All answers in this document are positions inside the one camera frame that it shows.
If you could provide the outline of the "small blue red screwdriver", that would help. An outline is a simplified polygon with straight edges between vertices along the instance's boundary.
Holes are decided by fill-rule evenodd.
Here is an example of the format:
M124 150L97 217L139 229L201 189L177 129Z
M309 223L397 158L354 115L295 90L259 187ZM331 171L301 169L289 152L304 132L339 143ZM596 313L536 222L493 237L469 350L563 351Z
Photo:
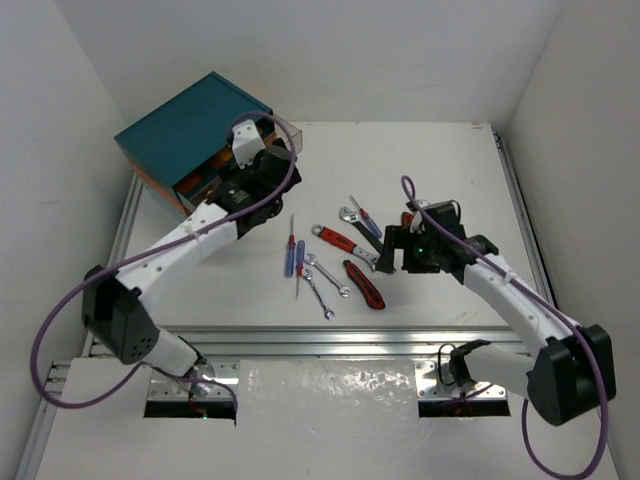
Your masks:
M361 207L361 205L357 202L357 200L352 195L349 196L349 199L351 200L353 205L356 207L356 209L360 213L360 216L364 220L364 223L366 224L368 229L371 231L371 233L377 239L381 239L383 237L383 233L380 230L380 228L378 227L378 225L376 224L376 222L369 215L369 213L364 208Z

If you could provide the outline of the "long blue red screwdriver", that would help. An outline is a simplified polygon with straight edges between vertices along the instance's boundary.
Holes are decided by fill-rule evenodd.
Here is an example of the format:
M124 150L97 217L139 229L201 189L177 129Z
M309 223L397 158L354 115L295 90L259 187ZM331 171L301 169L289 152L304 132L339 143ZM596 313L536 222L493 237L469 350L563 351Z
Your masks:
M299 298L300 277L302 272L303 242L296 242L295 216L291 215L289 223L289 236L286 251L285 277L296 278L296 298Z

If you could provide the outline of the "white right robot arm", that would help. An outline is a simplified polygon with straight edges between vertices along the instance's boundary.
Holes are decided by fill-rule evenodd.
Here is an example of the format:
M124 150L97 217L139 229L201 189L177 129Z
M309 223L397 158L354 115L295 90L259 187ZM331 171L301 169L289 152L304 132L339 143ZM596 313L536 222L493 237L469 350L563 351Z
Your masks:
M520 358L488 340L470 341L450 352L446 379L459 389L496 383L527 399L554 426L615 398L612 341L601 326L583 327L554 313L493 242L466 234L454 202L420 203L412 212L410 224L386 226L377 271L393 272L400 251L401 268L408 273L452 275L482 298L528 351Z

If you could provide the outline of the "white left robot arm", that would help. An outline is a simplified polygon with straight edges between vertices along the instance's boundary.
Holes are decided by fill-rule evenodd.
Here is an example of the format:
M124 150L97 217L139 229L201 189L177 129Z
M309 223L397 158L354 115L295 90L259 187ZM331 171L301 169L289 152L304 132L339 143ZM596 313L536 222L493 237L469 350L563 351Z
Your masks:
M217 250L277 216L301 176L283 140L259 151L254 163L223 182L182 223L146 251L146 258L113 273L93 268L100 280L84 292L83 322L122 364L146 363L206 388L215 370L182 337L158 327L152 317L162 294Z

